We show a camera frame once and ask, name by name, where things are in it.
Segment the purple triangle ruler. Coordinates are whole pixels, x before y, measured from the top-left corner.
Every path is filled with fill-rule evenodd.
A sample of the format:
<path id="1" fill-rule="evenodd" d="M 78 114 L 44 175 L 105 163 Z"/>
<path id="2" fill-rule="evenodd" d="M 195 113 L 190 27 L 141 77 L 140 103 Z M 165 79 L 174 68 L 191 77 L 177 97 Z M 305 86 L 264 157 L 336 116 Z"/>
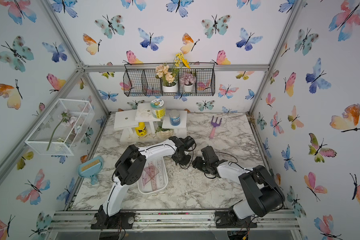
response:
<path id="1" fill-rule="evenodd" d="M 148 166 L 144 168 L 142 173 L 143 186 L 145 187 L 148 182 L 155 180 L 157 175 L 157 169 L 155 166 Z"/>

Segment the pink straight ruler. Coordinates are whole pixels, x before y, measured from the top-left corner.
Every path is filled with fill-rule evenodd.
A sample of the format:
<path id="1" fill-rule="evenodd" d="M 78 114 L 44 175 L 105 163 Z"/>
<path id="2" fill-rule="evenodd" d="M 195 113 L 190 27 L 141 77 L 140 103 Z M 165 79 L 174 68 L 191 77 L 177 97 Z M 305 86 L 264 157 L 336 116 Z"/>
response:
<path id="1" fill-rule="evenodd" d="M 157 174 L 158 174 L 158 170 L 157 170 L 155 164 L 153 162 L 150 162 L 149 163 L 149 176 L 150 176 L 153 192 L 157 190 L 157 179 L 156 179 Z"/>

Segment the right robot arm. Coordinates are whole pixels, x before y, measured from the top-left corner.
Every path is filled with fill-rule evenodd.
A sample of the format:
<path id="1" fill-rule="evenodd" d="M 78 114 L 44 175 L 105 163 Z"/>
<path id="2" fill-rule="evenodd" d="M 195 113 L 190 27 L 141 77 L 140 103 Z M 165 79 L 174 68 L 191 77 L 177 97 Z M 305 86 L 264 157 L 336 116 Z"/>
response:
<path id="1" fill-rule="evenodd" d="M 202 156 L 192 162 L 193 168 L 214 178 L 230 180 L 241 185 L 245 199 L 227 211 L 217 211 L 217 228 L 249 227 L 252 217 L 264 217 L 283 207 L 285 196 L 264 166 L 247 169 L 238 163 L 220 160 L 211 146 L 202 149 Z"/>

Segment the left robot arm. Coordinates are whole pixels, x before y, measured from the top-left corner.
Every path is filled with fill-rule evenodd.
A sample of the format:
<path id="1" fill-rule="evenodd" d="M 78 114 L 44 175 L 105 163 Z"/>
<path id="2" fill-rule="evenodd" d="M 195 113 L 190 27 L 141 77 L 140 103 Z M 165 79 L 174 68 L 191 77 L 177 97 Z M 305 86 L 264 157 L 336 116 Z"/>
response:
<path id="1" fill-rule="evenodd" d="M 115 164 L 112 188 L 106 201 L 95 214 L 91 229 L 131 229 L 132 224 L 127 220 L 124 221 L 125 217 L 120 213 L 121 204 L 129 186 L 141 178 L 146 163 L 170 156 L 176 164 L 185 166 L 192 158 L 187 153 L 193 152 L 196 146 L 195 140 L 190 136 L 185 138 L 172 136 L 162 143 L 148 147 L 128 146 Z"/>

